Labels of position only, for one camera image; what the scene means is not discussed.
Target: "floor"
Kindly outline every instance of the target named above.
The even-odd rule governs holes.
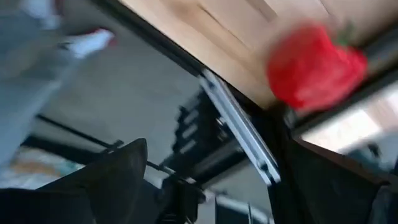
[[[0,0],[0,7],[8,2]],[[42,114],[107,142],[146,138],[149,160],[160,163],[171,153],[178,106],[198,91],[197,79],[89,1],[67,0],[64,11],[62,32],[108,27],[115,32],[118,44],[86,59]],[[56,39],[57,34],[50,35]],[[27,49],[24,56],[34,58],[37,48]],[[101,150],[39,121],[34,133]],[[154,170],[146,173],[153,181],[161,177]],[[250,201],[266,213],[271,210],[267,188],[250,166],[212,189]]]

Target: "black frame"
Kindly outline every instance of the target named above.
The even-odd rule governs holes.
[[[117,0],[91,0],[95,3],[102,11],[113,16],[120,23],[125,25],[128,29],[135,32],[138,36],[142,37],[144,41],[153,46],[158,51],[172,59],[175,63],[180,65],[186,71],[194,76],[201,75],[201,71],[207,68],[199,60],[193,57],[186,50],[182,49],[174,41],[159,32],[155,27],[150,25],[144,19],[139,17],[136,13],[129,10],[122,3]],[[241,106],[249,112],[252,117],[252,121],[260,132],[264,141],[269,146],[270,150],[277,159],[280,173],[285,181],[279,184],[275,184],[269,188],[269,194],[272,201],[272,207],[275,208],[274,218],[275,221],[280,223],[311,223],[312,214],[308,203],[306,202],[305,196],[300,189],[299,180],[296,179],[295,173],[292,170],[288,160],[291,159],[291,152],[289,151],[293,139],[300,136],[302,133],[308,131],[310,128],[336,116],[338,113],[346,110],[353,104],[373,95],[375,92],[384,88],[385,86],[394,83],[398,80],[398,70],[391,70],[385,72],[383,75],[376,76],[369,79],[358,90],[351,95],[347,100],[342,102],[330,111],[314,113],[296,121],[287,122],[284,116],[289,109],[286,108],[282,103],[276,103],[273,107],[264,111],[233,86],[229,85],[229,88],[233,92]],[[120,146],[122,143],[117,141],[114,144],[108,144],[98,139],[81,133],[73,128],[69,128],[63,124],[52,121],[43,116],[39,116],[40,119],[48,122],[52,125],[56,125],[59,128],[71,131],[74,134],[83,137],[89,141],[93,141],[107,149]],[[82,164],[87,164],[98,156],[97,153],[88,152],[77,147],[66,146],[59,142],[50,141],[48,139],[39,138],[37,136],[30,136],[24,143],[27,146],[34,146],[44,149],[46,151],[58,154],[72,161],[76,161]],[[324,155],[317,151],[317,157],[322,157],[325,160],[329,160],[330,157],[336,155]],[[221,158],[218,162],[218,166],[212,167],[210,172],[199,175],[200,185],[205,186],[208,182],[211,182],[215,178],[220,178],[221,174],[224,174],[227,170],[233,170],[237,168],[239,164],[247,161],[247,157],[237,152]],[[358,175],[363,174],[363,170],[356,170],[355,173]],[[374,186],[379,186],[381,180],[374,179],[373,176],[368,176],[367,179]]]

